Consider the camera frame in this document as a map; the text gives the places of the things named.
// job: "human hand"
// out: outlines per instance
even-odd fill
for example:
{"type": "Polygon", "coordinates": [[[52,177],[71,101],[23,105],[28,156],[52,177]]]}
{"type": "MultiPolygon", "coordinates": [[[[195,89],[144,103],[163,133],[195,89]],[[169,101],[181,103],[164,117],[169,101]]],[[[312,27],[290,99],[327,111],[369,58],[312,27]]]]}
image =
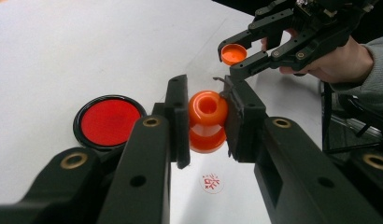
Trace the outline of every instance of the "human hand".
{"type": "MultiPolygon", "coordinates": [[[[287,30],[292,36],[293,30],[287,30]]],[[[262,50],[265,50],[267,40],[261,40],[262,50]]],[[[279,67],[282,74],[311,74],[329,83],[353,82],[363,83],[373,68],[374,60],[369,50],[358,44],[351,36],[343,47],[316,59],[300,71],[290,67],[279,67]]]]}

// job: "brass screw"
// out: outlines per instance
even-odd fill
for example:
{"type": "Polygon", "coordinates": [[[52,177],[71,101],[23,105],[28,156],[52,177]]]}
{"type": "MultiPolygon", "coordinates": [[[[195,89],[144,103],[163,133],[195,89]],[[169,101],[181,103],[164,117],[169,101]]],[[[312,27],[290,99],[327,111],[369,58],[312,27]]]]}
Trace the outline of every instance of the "brass screw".
{"type": "Polygon", "coordinates": [[[274,57],[278,57],[278,56],[279,56],[279,52],[278,52],[278,51],[274,51],[274,52],[273,52],[273,56],[274,56],[274,57]]]}
{"type": "Polygon", "coordinates": [[[304,56],[305,56],[305,54],[304,54],[304,53],[302,53],[302,52],[300,52],[300,53],[297,53],[297,57],[298,57],[298,58],[304,58],[304,56]]]}
{"type": "Polygon", "coordinates": [[[87,161],[87,158],[88,156],[86,153],[74,152],[63,158],[61,161],[61,167],[65,170],[78,168],[87,161]]]}
{"type": "Polygon", "coordinates": [[[376,169],[383,170],[383,156],[365,154],[363,155],[363,161],[376,169]]]}
{"type": "Polygon", "coordinates": [[[290,128],[291,123],[285,119],[274,119],[273,123],[279,128],[290,128]]]}
{"type": "Polygon", "coordinates": [[[143,125],[145,125],[146,127],[156,127],[160,124],[160,120],[159,119],[156,119],[156,118],[148,118],[148,119],[145,119],[143,121],[143,125]]]}

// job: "screw hole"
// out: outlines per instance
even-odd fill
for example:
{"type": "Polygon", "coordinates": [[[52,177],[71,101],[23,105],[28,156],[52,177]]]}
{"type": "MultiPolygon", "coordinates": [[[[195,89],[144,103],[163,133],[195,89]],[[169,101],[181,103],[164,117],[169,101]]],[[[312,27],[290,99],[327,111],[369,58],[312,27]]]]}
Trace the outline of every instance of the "screw hole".
{"type": "Polygon", "coordinates": [[[61,161],[61,167],[65,170],[78,168],[87,161],[87,154],[81,152],[72,153],[61,161]]]}
{"type": "Polygon", "coordinates": [[[155,127],[155,126],[160,124],[160,120],[159,119],[153,119],[153,118],[145,119],[143,121],[143,124],[147,127],[155,127]]]}
{"type": "Polygon", "coordinates": [[[285,119],[275,119],[275,120],[273,120],[273,122],[277,127],[280,127],[280,128],[290,128],[291,127],[291,123],[285,119]]]}
{"type": "Polygon", "coordinates": [[[146,178],[142,175],[134,176],[131,181],[130,185],[134,188],[140,188],[146,184],[146,178]]]}
{"type": "Polygon", "coordinates": [[[374,155],[374,154],[365,154],[363,155],[363,160],[367,164],[376,169],[383,170],[383,156],[374,155]]]}
{"type": "Polygon", "coordinates": [[[334,188],[334,182],[326,177],[318,178],[318,182],[325,188],[332,189],[334,188]]]}
{"type": "Polygon", "coordinates": [[[183,106],[183,104],[180,102],[174,103],[174,107],[182,107],[182,106],[183,106]]]}

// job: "red printed logo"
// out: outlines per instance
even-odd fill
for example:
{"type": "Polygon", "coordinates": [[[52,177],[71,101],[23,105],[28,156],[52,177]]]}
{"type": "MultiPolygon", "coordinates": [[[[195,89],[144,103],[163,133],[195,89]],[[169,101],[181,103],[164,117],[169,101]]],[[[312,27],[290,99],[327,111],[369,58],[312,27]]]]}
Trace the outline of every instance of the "red printed logo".
{"type": "Polygon", "coordinates": [[[203,177],[200,178],[200,185],[204,191],[211,194],[221,192],[224,187],[222,180],[215,174],[203,175],[203,177]]]}

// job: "orange plastic cup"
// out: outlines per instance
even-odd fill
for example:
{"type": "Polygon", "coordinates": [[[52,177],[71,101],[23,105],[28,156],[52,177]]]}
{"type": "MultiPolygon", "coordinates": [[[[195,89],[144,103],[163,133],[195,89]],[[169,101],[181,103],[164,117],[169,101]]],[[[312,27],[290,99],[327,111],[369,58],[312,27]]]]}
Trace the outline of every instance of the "orange plastic cup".
{"type": "Polygon", "coordinates": [[[229,44],[221,49],[221,60],[227,65],[240,63],[247,58],[247,50],[241,45],[229,44]]]}
{"type": "Polygon", "coordinates": [[[227,103],[214,91],[200,91],[189,101],[191,149],[200,153],[218,150],[226,141],[227,103]]]}

